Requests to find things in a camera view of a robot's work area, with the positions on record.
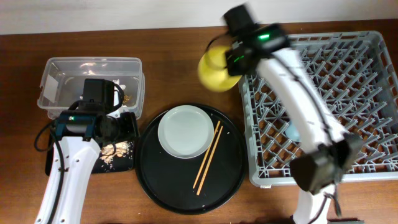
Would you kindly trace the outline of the brown gold snack wrapper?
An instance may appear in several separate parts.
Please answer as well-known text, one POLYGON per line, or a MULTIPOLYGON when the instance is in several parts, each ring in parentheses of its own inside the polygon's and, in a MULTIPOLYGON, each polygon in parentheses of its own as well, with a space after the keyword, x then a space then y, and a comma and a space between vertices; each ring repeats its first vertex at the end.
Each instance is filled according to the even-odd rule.
POLYGON ((132 103, 132 96, 125 95, 123 99, 123 106, 130 106, 132 103))

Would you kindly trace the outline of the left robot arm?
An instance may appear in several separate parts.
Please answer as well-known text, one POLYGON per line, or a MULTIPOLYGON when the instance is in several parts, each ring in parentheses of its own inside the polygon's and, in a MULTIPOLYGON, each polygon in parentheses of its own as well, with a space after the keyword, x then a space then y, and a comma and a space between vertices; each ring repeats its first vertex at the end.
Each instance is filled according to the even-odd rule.
POLYGON ((103 147, 139 137, 136 115, 120 113, 123 89, 87 78, 83 96, 44 126, 53 159, 36 223, 79 223, 93 167, 103 147))

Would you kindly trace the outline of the blue cup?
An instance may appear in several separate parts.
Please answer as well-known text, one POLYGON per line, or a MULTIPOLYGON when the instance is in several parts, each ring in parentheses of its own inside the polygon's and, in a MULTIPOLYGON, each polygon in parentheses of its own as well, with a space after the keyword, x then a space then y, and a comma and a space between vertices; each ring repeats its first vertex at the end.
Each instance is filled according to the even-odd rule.
POLYGON ((300 142, 301 138, 297 128, 294 126, 292 121, 288 122, 288 127, 285 130, 285 135, 294 142, 300 142))

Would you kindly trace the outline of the grey plate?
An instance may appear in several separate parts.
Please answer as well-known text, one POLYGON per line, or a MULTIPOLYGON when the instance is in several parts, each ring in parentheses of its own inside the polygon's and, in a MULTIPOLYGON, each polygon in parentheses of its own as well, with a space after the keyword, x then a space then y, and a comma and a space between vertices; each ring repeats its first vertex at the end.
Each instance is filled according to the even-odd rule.
POLYGON ((158 139, 163 149, 179 159, 191 159, 203 154, 210 146, 214 124, 201 108, 176 106, 160 119, 158 139))

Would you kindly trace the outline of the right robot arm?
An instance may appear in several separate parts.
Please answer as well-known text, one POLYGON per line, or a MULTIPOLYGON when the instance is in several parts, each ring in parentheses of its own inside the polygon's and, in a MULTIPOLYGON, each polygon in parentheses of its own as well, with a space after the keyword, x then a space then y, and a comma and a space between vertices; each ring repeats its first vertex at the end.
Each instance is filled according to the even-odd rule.
POLYGON ((304 154, 289 163, 299 186, 294 223, 327 223, 331 203, 341 215, 338 185, 363 146, 332 115, 316 91, 285 30, 275 23, 260 27, 242 4, 228 10, 223 19, 233 38, 225 53, 230 75, 257 74, 269 82, 297 128, 304 154))

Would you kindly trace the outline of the yellow bowl with food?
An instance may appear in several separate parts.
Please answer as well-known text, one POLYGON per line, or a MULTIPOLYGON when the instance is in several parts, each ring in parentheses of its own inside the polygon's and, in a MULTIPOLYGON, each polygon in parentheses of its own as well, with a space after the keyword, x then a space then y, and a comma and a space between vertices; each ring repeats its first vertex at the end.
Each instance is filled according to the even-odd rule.
POLYGON ((227 46, 216 46, 207 50, 198 64, 198 77, 201 84, 208 90, 224 92, 232 89, 241 75, 231 76, 226 66, 225 53, 227 46))

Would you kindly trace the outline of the wooden chopstick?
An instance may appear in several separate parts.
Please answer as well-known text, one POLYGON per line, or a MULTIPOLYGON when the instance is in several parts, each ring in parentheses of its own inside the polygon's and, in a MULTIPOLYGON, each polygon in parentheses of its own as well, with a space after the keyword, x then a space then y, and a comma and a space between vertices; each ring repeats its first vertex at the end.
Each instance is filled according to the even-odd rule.
POLYGON ((193 184, 193 189, 195 189, 195 187, 196 187, 196 185, 197 185, 197 183, 198 183, 199 177, 200 177, 200 175, 201 175, 201 173, 202 173, 202 170, 203 170, 203 168, 204 168, 204 166, 205 166, 206 159, 207 159, 208 154, 209 154, 209 152, 210 152, 211 145, 213 144, 213 141, 214 141, 214 138, 215 138, 216 133, 217 133, 217 131, 218 131, 218 127, 220 126, 220 123, 221 123, 221 122, 218 121, 217 124, 216 124, 216 128, 215 128, 214 133, 213 133, 213 138, 212 138, 212 140, 211 140, 211 144, 210 144, 210 146, 208 146, 208 148, 207 148, 207 150, 206 150, 206 152, 205 152, 204 158, 203 158, 203 160, 202 160, 202 162, 201 162, 201 166, 200 166, 200 168, 199 168, 199 170, 198 170, 197 176, 196 176, 195 181, 194 181, 194 184, 193 184))
POLYGON ((217 148, 217 145, 218 145, 218 141, 219 141, 219 138, 220 138, 220 136, 221 136, 222 131, 223 131, 223 126, 221 126, 221 127, 220 127, 220 130, 218 131, 218 136, 217 136, 216 141, 215 141, 215 143, 214 143, 213 149, 211 150, 211 154, 210 154, 210 156, 209 156, 208 163, 207 163, 207 165, 206 165, 206 168, 205 168, 205 170, 204 170, 203 176, 202 176, 202 178, 201 178, 201 182, 200 182, 199 188, 198 188, 198 190, 197 190, 197 195, 200 195, 201 189, 202 189, 203 184, 204 184, 204 181, 205 181, 205 179, 206 179, 206 175, 207 175, 207 173, 208 173, 208 169, 210 168, 210 164, 211 164, 213 155, 214 155, 214 153, 215 153, 215 151, 216 151, 216 148, 217 148))

